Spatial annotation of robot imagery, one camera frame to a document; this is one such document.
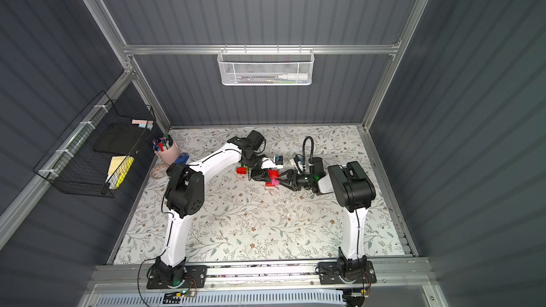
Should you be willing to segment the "red lego brick rounded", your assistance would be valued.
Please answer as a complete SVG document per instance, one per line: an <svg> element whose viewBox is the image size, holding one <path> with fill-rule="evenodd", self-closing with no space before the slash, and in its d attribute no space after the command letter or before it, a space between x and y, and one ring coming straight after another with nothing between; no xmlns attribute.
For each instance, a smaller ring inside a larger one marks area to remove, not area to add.
<svg viewBox="0 0 546 307"><path fill-rule="evenodd" d="M271 179L278 179L279 172L277 170L268 170L268 174Z"/></svg>

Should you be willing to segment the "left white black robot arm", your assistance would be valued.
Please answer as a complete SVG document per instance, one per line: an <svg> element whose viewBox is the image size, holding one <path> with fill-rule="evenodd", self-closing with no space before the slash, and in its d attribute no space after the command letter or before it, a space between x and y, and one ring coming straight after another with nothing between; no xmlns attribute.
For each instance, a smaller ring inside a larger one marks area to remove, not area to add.
<svg viewBox="0 0 546 307"><path fill-rule="evenodd" d="M186 243L195 215L205 203L205 194L210 179L227 167L240 163L257 174L258 181L270 181L263 166L266 156L261 147L266 145L264 136L252 130L246 137L229 139L220 149L192 163L173 163L167 170L169 183L166 199L169 224L162 253L154 259L152 274L163 285L178 288L186 277Z"/></svg>

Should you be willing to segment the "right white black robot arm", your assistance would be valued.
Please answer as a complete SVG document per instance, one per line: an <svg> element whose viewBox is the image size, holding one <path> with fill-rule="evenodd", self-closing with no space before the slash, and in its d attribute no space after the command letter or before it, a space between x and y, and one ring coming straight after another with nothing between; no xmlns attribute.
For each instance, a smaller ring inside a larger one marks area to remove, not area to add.
<svg viewBox="0 0 546 307"><path fill-rule="evenodd" d="M367 214L377 193L360 163L351 161L345 166L325 169L321 159L313 158L309 173L290 169L280 173L277 181L292 191L306 189L317 195L335 195L343 211L344 224L332 278L342 282L359 281L366 288L375 283L365 253L364 236Z"/></svg>

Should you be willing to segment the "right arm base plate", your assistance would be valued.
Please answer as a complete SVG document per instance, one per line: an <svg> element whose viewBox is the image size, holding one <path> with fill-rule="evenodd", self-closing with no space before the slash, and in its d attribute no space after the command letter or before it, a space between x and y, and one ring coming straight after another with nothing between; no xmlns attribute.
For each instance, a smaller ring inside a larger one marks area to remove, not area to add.
<svg viewBox="0 0 546 307"><path fill-rule="evenodd" d="M364 284L369 286L377 282L377 277L371 261L365 267L360 264L354 268L341 268L334 262L320 262L315 268L321 285Z"/></svg>

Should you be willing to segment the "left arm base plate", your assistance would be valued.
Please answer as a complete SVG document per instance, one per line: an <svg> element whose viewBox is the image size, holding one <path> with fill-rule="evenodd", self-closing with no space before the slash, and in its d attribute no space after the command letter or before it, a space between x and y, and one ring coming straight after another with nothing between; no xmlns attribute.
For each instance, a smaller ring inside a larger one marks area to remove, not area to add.
<svg viewBox="0 0 546 307"><path fill-rule="evenodd" d="M147 274L147 289L200 289L204 287L208 267L153 264Z"/></svg>

